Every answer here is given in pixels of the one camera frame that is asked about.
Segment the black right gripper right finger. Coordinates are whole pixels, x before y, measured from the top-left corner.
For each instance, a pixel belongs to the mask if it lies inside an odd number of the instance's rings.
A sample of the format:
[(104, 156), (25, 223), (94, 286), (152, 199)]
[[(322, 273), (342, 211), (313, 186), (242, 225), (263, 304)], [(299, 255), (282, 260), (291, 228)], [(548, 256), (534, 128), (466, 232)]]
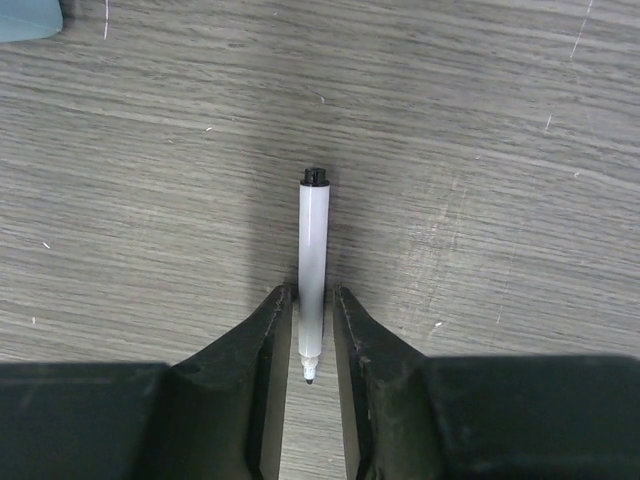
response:
[(440, 448), (426, 357), (377, 322), (346, 287), (333, 291), (346, 476), (438, 479)]

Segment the white pen black tip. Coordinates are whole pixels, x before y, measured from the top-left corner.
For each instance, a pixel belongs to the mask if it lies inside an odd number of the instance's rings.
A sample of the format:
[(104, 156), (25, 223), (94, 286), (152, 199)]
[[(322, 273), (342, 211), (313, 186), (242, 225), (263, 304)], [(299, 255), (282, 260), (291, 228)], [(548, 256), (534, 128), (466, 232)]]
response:
[(322, 352), (330, 182), (326, 170), (307, 168), (299, 187), (298, 352), (311, 385)]

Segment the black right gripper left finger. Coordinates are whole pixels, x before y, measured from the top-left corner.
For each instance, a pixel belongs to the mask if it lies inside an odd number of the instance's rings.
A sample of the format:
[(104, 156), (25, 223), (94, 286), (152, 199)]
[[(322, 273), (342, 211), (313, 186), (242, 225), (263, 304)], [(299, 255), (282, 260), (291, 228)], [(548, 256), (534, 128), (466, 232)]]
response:
[(292, 310), (292, 287), (279, 285), (169, 370), (149, 426), (150, 478), (278, 478)]

